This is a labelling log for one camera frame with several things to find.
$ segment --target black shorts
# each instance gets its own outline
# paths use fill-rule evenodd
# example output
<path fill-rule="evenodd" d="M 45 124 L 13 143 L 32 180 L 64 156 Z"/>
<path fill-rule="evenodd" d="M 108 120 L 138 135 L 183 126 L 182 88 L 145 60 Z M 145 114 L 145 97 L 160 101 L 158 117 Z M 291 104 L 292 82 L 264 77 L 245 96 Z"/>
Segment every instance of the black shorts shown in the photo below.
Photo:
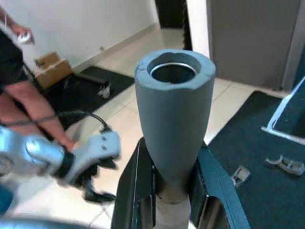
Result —
<path fill-rule="evenodd" d="M 3 87 L 28 80 L 23 70 L 22 51 L 13 42 L 3 37 L 0 31 L 0 95 Z"/>

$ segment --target person's leg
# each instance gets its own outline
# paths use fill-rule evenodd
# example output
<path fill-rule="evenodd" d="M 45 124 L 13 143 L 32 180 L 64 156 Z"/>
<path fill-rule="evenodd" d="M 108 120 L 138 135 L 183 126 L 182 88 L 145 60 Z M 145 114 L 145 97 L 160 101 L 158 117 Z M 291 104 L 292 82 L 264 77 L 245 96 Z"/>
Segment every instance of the person's leg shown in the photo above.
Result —
<path fill-rule="evenodd" d="M 48 101 L 38 92 L 30 81 L 23 81 L 5 87 L 5 91 L 20 102 L 32 119 L 40 119 L 55 114 Z M 50 133 L 60 144 L 73 149 L 75 142 L 69 139 L 58 118 L 38 124 Z"/>
<path fill-rule="evenodd" d="M 29 118 L 6 93 L 2 93 L 0 95 L 0 121 L 5 124 L 16 121 L 29 121 Z M 22 135 L 43 135 L 36 125 L 12 126 L 10 129 Z"/>

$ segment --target person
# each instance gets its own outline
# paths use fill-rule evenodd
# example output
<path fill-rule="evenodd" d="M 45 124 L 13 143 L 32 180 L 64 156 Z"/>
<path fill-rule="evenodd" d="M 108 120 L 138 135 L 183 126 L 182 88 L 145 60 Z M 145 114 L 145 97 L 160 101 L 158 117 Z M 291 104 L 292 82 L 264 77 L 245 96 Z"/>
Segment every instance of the person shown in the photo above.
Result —
<path fill-rule="evenodd" d="M 0 20 L 11 31 L 19 35 L 30 33 L 31 41 L 34 36 L 30 28 L 16 23 L 0 6 Z M 22 51 L 17 48 L 11 39 L 0 30 L 0 122 L 11 123 L 40 119 L 55 114 L 48 101 L 39 93 L 36 87 L 28 80 L 23 71 Z M 20 110 L 15 101 L 21 103 L 28 115 Z M 67 137 L 58 118 L 40 122 L 39 127 L 47 131 L 59 144 L 66 146 L 69 151 L 75 142 Z M 43 135 L 37 125 L 14 126 L 11 129 L 23 135 Z"/>

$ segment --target small plastic part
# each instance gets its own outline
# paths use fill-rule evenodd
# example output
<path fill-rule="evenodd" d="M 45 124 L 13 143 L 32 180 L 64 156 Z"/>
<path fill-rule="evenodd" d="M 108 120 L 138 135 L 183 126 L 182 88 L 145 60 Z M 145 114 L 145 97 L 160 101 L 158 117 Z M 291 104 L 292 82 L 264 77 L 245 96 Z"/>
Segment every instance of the small plastic part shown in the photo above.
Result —
<path fill-rule="evenodd" d="M 94 202 L 94 203 L 106 203 L 115 201 L 115 195 L 107 192 L 97 193 L 94 191 L 94 187 L 92 186 L 91 178 L 87 178 L 83 180 L 83 186 L 85 188 L 84 199 L 86 201 Z"/>
<path fill-rule="evenodd" d="M 17 39 L 18 42 L 21 44 L 31 43 L 31 34 L 30 33 L 20 34 Z"/>
<path fill-rule="evenodd" d="M 269 158 L 267 158 L 265 162 L 274 166 L 278 166 L 287 173 L 291 173 L 297 176 L 301 176 L 305 171 L 305 166 L 303 162 L 293 161 L 291 159 L 283 157 L 283 155 L 280 156 L 280 159 L 275 161 L 272 161 Z"/>
<path fill-rule="evenodd" d="M 110 82 L 106 82 L 104 85 L 101 85 L 100 91 L 97 95 L 102 96 L 104 99 L 107 99 L 110 96 Z"/>
<path fill-rule="evenodd" d="M 239 166 L 231 176 L 231 180 L 236 189 L 238 189 L 250 176 L 250 171 L 243 166 Z"/>

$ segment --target black cable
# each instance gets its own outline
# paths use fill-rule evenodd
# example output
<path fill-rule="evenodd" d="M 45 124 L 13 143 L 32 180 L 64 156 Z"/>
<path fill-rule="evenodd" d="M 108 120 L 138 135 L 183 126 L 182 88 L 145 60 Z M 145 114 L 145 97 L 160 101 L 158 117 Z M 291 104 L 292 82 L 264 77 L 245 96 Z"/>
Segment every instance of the black cable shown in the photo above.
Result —
<path fill-rule="evenodd" d="M 36 119 L 36 120 L 30 120 L 30 121 L 17 121 L 17 122 L 13 122 L 13 123 L 1 123 L 1 125 L 6 126 L 6 127 L 12 127 L 12 126 L 23 126 L 23 125 L 31 125 L 31 124 L 38 124 L 41 122 L 45 122 L 57 117 L 63 117 L 63 116 L 69 116 L 69 115 L 88 115 L 91 116 L 93 118 L 95 118 L 96 120 L 98 120 L 100 123 L 102 123 L 102 125 L 104 126 L 104 131 L 108 131 L 111 130 L 110 127 L 107 125 L 107 123 L 98 115 L 93 114 L 91 112 L 86 112 L 86 111 L 64 111 L 64 112 L 58 112 L 57 114 L 53 115 L 53 116 L 48 116 L 48 117 L 44 117 L 44 118 L 40 118 L 40 119 Z"/>

